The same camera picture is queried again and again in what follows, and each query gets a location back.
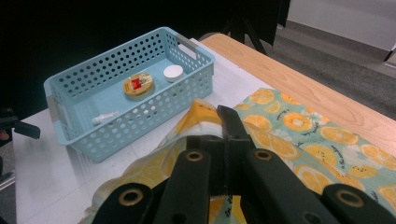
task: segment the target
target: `gray carpet floor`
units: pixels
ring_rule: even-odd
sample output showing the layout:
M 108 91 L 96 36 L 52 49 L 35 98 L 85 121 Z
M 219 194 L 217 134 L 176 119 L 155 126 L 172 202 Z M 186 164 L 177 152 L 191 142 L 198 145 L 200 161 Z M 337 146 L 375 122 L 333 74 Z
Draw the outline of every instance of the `gray carpet floor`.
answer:
M 373 110 L 396 119 L 396 69 L 383 64 L 387 52 L 288 22 L 276 32 L 268 56 Z M 14 169 L 12 143 L 0 148 L 4 172 Z M 0 191 L 0 216 L 16 223 L 15 185 Z

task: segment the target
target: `red label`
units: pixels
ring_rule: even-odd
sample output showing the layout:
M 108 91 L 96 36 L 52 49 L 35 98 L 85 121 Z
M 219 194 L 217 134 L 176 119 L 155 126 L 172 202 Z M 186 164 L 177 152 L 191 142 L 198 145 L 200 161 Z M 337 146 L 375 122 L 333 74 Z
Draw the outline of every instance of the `red label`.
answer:
M 137 79 L 132 80 L 132 86 L 134 87 L 134 90 L 142 87 L 142 85 L 140 84 L 140 79 L 137 78 Z

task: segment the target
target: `wooden table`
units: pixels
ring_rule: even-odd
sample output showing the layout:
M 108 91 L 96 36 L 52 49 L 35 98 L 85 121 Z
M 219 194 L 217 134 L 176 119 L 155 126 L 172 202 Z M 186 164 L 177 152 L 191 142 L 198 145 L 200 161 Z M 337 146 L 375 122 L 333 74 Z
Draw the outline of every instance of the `wooden table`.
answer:
M 396 157 L 396 121 L 231 39 L 212 35 L 202 41 L 221 56 L 338 125 L 358 133 Z

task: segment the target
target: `white tabletop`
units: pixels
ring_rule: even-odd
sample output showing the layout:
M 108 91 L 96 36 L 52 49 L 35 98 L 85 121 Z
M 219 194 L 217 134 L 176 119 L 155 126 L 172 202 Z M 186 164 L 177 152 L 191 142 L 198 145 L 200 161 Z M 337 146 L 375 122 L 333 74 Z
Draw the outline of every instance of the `white tabletop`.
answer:
M 213 92 L 205 100 L 233 107 L 258 88 L 271 88 L 217 53 Z M 186 113 L 176 115 L 100 163 L 93 163 L 72 148 L 59 145 L 48 109 L 24 121 L 40 128 L 38 140 L 14 133 L 17 221 L 77 223 L 91 205 L 92 195 L 108 179 L 147 155 Z

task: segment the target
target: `white wall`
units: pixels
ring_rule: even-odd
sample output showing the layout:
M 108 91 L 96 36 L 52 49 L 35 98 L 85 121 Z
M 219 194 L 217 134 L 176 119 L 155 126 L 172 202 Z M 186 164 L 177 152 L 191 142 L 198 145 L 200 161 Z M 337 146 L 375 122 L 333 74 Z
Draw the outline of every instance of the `white wall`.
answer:
M 396 0 L 291 0 L 288 20 L 390 51 Z

